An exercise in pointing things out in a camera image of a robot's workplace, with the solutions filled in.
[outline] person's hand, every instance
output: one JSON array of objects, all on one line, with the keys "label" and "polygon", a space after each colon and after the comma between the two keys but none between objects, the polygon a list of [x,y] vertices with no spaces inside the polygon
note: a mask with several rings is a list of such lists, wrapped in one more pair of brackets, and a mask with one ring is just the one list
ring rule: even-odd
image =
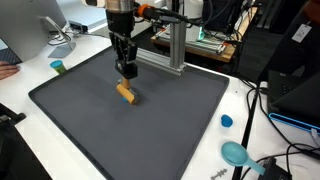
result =
[{"label": "person's hand", "polygon": [[16,65],[10,65],[6,61],[0,61],[0,80],[12,76],[19,71]]}]

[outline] desk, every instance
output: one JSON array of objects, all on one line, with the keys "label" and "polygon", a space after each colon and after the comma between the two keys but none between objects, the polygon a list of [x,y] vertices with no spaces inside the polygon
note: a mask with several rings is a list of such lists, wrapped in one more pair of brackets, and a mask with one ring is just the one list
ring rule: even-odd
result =
[{"label": "desk", "polygon": [[[266,83],[262,83],[261,87],[267,87]],[[267,110],[267,96],[262,95],[263,108]],[[304,143],[317,147],[313,141],[310,133],[294,128],[292,126],[285,125],[283,123],[273,121],[279,130],[292,142],[292,143]],[[253,160],[271,156],[275,154],[285,153],[288,147],[288,143],[285,142],[282,137],[272,127],[267,117],[260,109],[259,102],[257,103],[254,119],[252,123],[252,129],[249,138],[248,152]],[[284,170],[286,168],[285,156],[278,157],[277,164]],[[320,162],[310,158],[306,155],[296,154],[289,156],[290,170],[294,179],[319,179]],[[258,174],[250,170],[245,179],[257,179]]]},{"label": "desk", "polygon": [[[256,8],[256,7],[251,8],[248,11],[249,15],[246,16],[245,18],[243,18],[243,20],[241,21],[240,27],[239,27],[240,34],[244,35],[247,32],[248,27],[250,25],[249,22],[252,21],[253,17],[255,16],[255,14],[257,12],[257,9],[258,8]],[[206,39],[211,40],[213,42],[217,41],[214,38],[206,38]],[[153,36],[151,38],[151,42],[158,44],[158,45],[162,45],[162,46],[170,46],[170,40],[159,39],[156,36]],[[197,48],[195,48],[194,45],[191,46],[191,45],[188,45],[188,43],[186,43],[186,52],[193,53],[193,54],[200,55],[200,56],[204,56],[204,57],[211,58],[211,59],[215,59],[217,61],[226,62],[226,63],[229,63],[231,61],[232,57],[234,56],[234,54],[236,52],[235,47],[233,47],[232,45],[228,45],[226,47],[226,49],[221,54],[216,54],[215,52],[213,52],[213,50],[211,52],[205,51],[200,46],[201,42],[197,42],[197,43],[199,43],[199,47],[197,47]]]},{"label": "desk", "polygon": [[[67,69],[111,45],[110,40],[96,36],[81,36],[75,38],[75,42],[75,50],[63,59]],[[54,59],[47,58],[52,50],[51,46],[45,47],[37,57],[21,64],[19,73],[1,80],[0,102],[17,113],[27,115],[16,128],[53,179],[105,179],[28,97],[29,91],[57,75],[49,66]],[[225,179],[231,179],[233,175],[234,167],[221,158],[220,148],[225,141],[240,143],[242,140],[248,118],[245,95],[249,89],[240,80],[229,78],[230,84],[182,177],[183,180],[210,179],[221,169],[228,170]],[[233,118],[234,124],[230,128],[221,126],[220,117],[223,114]]]}]

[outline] blue bottle cap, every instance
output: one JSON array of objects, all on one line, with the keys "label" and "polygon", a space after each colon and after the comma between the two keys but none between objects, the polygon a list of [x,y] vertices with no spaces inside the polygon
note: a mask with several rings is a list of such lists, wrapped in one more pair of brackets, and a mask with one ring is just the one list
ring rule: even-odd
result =
[{"label": "blue bottle cap", "polygon": [[50,64],[50,66],[51,66],[52,68],[57,68],[57,67],[59,67],[59,66],[61,66],[61,65],[62,65],[62,61],[61,61],[61,60],[53,61],[53,62]]},{"label": "blue bottle cap", "polygon": [[233,124],[233,120],[228,115],[221,116],[221,124],[223,127],[230,127]]}]

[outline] gray rubber mat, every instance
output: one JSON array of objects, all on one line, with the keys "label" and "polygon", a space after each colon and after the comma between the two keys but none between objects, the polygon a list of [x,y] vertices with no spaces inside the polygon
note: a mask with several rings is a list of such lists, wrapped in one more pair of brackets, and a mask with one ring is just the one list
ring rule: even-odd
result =
[{"label": "gray rubber mat", "polygon": [[107,49],[37,87],[30,98],[108,179],[180,179],[229,79],[191,67],[175,76],[138,64],[140,103],[116,91]]}]

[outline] white table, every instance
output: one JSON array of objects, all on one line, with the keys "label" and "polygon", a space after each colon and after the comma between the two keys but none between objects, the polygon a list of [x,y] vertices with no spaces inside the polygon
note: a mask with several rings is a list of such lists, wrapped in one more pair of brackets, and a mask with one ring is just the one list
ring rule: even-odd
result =
[{"label": "white table", "polygon": [[[267,87],[267,83],[263,82],[262,87]],[[267,96],[262,95],[263,109],[267,110]],[[304,143],[317,147],[313,141],[310,133],[294,128],[292,126],[273,121],[279,130],[292,142],[292,143]],[[266,156],[285,153],[288,147],[288,143],[281,138],[281,136],[272,127],[267,117],[260,109],[259,101],[256,106],[255,115],[253,118],[252,129],[249,138],[248,152],[253,160],[258,160]],[[297,151],[295,148],[291,148],[290,152]],[[277,165],[287,171],[285,156],[278,157]],[[293,180],[295,179],[319,179],[320,178],[320,162],[310,158],[306,155],[297,154],[289,156],[290,170]],[[258,174],[253,170],[250,170],[245,179],[258,179]]]},{"label": "white table", "polygon": [[[75,38],[75,42],[76,49],[63,59],[67,69],[111,45],[108,39],[95,36]],[[45,47],[37,57],[22,63],[20,72],[1,80],[0,102],[16,113],[23,112],[27,115],[16,128],[53,179],[105,179],[28,97],[29,91],[57,75],[49,66],[54,59],[47,58],[52,50],[53,47]],[[221,169],[227,169],[222,179],[231,179],[233,175],[234,168],[224,162],[220,148],[226,141],[240,143],[242,140],[248,118],[245,95],[249,88],[240,80],[229,78],[230,84],[182,177],[183,180],[207,180]],[[221,125],[220,117],[223,114],[233,118],[234,124],[230,128]]]}]

